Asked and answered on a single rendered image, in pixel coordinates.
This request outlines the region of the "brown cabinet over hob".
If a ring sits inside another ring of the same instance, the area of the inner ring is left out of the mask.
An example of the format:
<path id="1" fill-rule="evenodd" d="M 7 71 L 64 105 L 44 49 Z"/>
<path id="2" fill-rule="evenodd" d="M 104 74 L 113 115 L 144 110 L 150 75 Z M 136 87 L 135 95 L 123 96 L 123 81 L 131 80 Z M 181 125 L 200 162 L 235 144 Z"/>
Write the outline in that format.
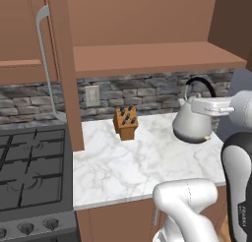
<path id="1" fill-rule="evenodd" d="M 36 30 L 45 0 L 0 0 L 0 85 L 46 81 Z"/>

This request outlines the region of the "brown wall cabinet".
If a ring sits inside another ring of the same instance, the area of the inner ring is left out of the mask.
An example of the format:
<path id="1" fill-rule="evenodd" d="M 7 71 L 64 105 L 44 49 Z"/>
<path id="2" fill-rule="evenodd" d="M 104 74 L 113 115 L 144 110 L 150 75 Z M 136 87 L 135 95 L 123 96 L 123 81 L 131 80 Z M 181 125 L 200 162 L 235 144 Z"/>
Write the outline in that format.
<path id="1" fill-rule="evenodd" d="M 243 67 L 209 40 L 217 0 L 67 0 L 79 78 Z"/>

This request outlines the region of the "wooden knife block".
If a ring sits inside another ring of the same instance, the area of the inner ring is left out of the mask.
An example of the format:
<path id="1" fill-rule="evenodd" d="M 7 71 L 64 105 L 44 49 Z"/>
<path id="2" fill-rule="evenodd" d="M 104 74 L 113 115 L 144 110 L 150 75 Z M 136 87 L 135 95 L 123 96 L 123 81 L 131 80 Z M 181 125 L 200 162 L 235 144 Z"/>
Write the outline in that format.
<path id="1" fill-rule="evenodd" d="M 121 141 L 135 138 L 135 131 L 139 126 L 136 108 L 133 105 L 121 106 L 115 110 L 113 117 L 115 133 Z"/>

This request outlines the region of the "dark brown cabinet door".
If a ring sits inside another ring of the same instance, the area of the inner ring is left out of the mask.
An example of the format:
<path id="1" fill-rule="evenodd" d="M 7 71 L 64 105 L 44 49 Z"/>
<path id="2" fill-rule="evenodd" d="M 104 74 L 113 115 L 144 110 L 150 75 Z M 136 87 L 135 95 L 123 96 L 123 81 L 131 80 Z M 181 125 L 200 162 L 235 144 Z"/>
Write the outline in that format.
<path id="1" fill-rule="evenodd" d="M 245 60 L 252 72 L 252 0 L 216 0 L 208 42 Z"/>

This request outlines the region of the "grey wall outlet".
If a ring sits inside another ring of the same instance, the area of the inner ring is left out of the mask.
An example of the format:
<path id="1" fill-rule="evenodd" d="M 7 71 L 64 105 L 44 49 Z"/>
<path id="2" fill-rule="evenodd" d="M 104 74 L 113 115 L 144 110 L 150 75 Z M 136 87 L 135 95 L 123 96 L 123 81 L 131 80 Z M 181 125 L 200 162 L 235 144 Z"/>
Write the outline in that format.
<path id="1" fill-rule="evenodd" d="M 85 90 L 87 107 L 100 106 L 99 86 L 87 86 Z"/>

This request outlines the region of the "brown base cabinet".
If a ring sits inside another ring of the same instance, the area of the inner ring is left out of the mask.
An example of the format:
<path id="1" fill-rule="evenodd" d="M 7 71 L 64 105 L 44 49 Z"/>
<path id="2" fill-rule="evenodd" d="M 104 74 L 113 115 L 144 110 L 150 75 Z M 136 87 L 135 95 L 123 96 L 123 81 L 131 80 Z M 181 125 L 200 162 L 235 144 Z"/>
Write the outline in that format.
<path id="1" fill-rule="evenodd" d="M 118 186 L 103 192 L 75 185 L 74 209 L 82 242 L 152 242 L 165 221 L 158 213 L 156 226 L 153 189 L 128 194 Z"/>

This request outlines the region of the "dark grey gas hob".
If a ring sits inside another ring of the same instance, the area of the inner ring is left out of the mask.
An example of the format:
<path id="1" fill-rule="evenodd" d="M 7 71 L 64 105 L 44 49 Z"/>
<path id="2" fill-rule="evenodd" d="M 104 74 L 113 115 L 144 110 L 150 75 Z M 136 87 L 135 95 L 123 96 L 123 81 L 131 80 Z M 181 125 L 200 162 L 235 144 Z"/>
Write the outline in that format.
<path id="1" fill-rule="evenodd" d="M 54 230 L 44 226 L 50 218 L 59 220 Z M 23 223 L 34 225 L 30 235 Z M 0 131 L 0 228 L 0 242 L 81 242 L 65 124 Z"/>

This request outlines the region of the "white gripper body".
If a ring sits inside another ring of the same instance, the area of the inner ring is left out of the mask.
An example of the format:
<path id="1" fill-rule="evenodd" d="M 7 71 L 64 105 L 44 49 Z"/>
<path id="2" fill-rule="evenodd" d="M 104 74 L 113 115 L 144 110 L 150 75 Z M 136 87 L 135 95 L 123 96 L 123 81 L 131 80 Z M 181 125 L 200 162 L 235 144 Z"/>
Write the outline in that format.
<path id="1" fill-rule="evenodd" d="M 191 110 L 203 115 L 224 116 L 234 111 L 230 103 L 230 97 L 194 98 L 191 103 Z"/>

